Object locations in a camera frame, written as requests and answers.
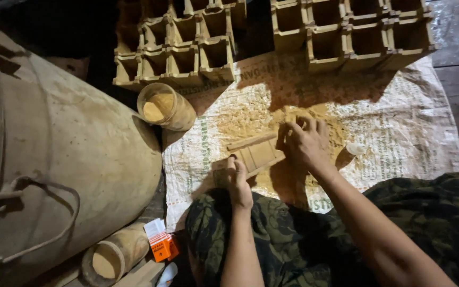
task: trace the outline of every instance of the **lap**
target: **lap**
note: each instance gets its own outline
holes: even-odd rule
[[[459,284],[459,174],[392,179],[365,195]],[[253,193],[252,227],[267,286],[378,285],[335,210],[304,212]],[[214,189],[190,207],[190,248],[218,285],[231,222],[229,196]]]

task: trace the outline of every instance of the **large metal container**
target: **large metal container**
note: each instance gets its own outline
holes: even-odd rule
[[[22,285],[131,222],[161,167],[137,113],[0,32],[0,285]]]

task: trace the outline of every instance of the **white tarp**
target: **white tarp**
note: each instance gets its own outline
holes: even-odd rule
[[[212,163],[229,156],[228,134],[220,131],[221,121],[242,129],[244,136],[250,126],[268,131],[272,106],[326,103],[328,113],[341,121],[352,140],[369,148],[340,171],[361,192],[390,178],[433,179],[459,172],[457,128],[430,57],[393,78],[312,76],[305,66],[303,54],[268,53],[235,63],[236,81],[229,86],[180,91],[198,118],[187,133],[163,136],[167,232],[183,229],[193,198],[216,186],[218,171]],[[332,208],[321,187],[307,188],[311,211],[325,213]],[[254,187],[253,191],[278,198],[274,190]]]

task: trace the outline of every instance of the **stacked wooden molds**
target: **stacked wooden molds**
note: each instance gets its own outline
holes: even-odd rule
[[[438,49],[424,0],[271,0],[277,52],[306,43],[311,73],[398,70]]]
[[[173,88],[233,81],[233,28],[246,28],[245,0],[118,3],[113,84],[140,91],[161,82]]]

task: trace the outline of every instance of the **camouflage fabric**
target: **camouflage fabric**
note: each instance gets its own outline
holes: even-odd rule
[[[435,180],[395,178],[365,192],[459,285],[459,173]],[[252,228],[266,286],[374,285],[341,219],[305,212],[253,193]],[[204,267],[204,284],[219,286],[231,222],[226,190],[190,207],[189,247]]]

